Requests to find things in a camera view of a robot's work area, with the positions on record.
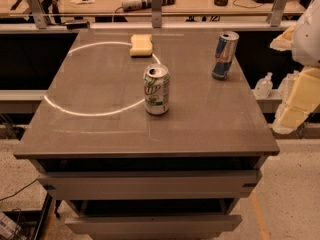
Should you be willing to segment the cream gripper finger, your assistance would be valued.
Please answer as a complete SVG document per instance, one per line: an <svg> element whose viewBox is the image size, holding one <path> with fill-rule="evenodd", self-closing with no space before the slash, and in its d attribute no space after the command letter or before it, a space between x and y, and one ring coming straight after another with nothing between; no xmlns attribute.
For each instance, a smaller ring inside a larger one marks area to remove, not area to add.
<svg viewBox="0 0 320 240"><path fill-rule="evenodd" d="M305 66L279 105L272 129L278 134L296 130L320 105L320 68Z"/></svg>
<svg viewBox="0 0 320 240"><path fill-rule="evenodd" d="M270 48L278 51L291 50L294 30L294 26L287 28L282 34L272 40Z"/></svg>

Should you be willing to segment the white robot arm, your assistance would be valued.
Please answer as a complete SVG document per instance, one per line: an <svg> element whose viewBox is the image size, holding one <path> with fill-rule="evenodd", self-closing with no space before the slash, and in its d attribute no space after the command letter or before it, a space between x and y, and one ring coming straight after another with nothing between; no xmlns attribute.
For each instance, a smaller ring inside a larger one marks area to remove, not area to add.
<svg viewBox="0 0 320 240"><path fill-rule="evenodd" d="M320 105L320 0L313 0L296 25L275 38L270 47L290 50L293 60L303 66L272 125L276 133L289 134Z"/></svg>

